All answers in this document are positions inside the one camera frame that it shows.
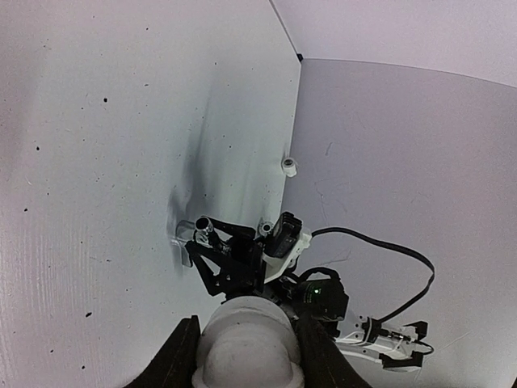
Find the white pipe elbow fitting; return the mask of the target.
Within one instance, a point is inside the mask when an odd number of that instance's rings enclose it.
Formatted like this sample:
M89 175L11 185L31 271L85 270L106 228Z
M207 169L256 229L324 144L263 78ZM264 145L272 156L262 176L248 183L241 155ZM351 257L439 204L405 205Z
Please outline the white pipe elbow fitting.
M261 297L215 310L196 351L194 387L303 387L301 350L286 313Z

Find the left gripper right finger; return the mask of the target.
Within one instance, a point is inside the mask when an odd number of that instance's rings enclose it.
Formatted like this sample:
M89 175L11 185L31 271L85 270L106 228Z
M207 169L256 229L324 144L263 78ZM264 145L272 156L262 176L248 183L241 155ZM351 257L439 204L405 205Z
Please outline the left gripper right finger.
M371 387L338 350L325 328L310 314L304 313L294 323L301 351L301 368L305 387Z

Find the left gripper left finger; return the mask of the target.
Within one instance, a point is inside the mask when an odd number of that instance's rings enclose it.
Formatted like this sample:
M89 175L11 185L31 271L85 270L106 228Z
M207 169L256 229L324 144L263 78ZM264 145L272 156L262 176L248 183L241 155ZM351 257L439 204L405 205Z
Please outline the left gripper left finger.
M150 363L125 388L192 387L199 341L198 316L183 318Z

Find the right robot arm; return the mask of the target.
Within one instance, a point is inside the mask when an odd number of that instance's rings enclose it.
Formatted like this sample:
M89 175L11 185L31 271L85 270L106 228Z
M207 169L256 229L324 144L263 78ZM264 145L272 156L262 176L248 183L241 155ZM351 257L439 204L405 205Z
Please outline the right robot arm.
M346 234L434 269L428 258L408 247L341 226L309 231L289 212L282 213L276 223L262 221L257 228L202 216L196 221L181 221L175 230L183 265L197 269L209 295L222 294L227 300L263 297L293 321L309 314L344 356L372 361L394 372L421 369L425 356L434 351L424 341L427 322L393 327L389 320L418 302L429 289L382 318L350 312L349 297L334 269L313 267L300 275L295 273L301 253L324 234Z

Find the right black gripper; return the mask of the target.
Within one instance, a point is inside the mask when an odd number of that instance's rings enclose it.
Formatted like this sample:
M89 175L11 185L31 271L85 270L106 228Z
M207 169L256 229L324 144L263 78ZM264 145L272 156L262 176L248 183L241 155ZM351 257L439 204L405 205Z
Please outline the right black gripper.
M230 240L253 241L256 232L210 217L201 218L201 234L209 243L221 243L221 231ZM236 297L262 297L273 302L291 319L307 314L317 321L338 323L345 319L349 297L340 275L331 268L313 267L297 275L295 267L287 268L279 278L262 289L250 286L250 268L231 257L204 247L197 242L186 244L189 260L195 265L208 294L224 294L230 300Z

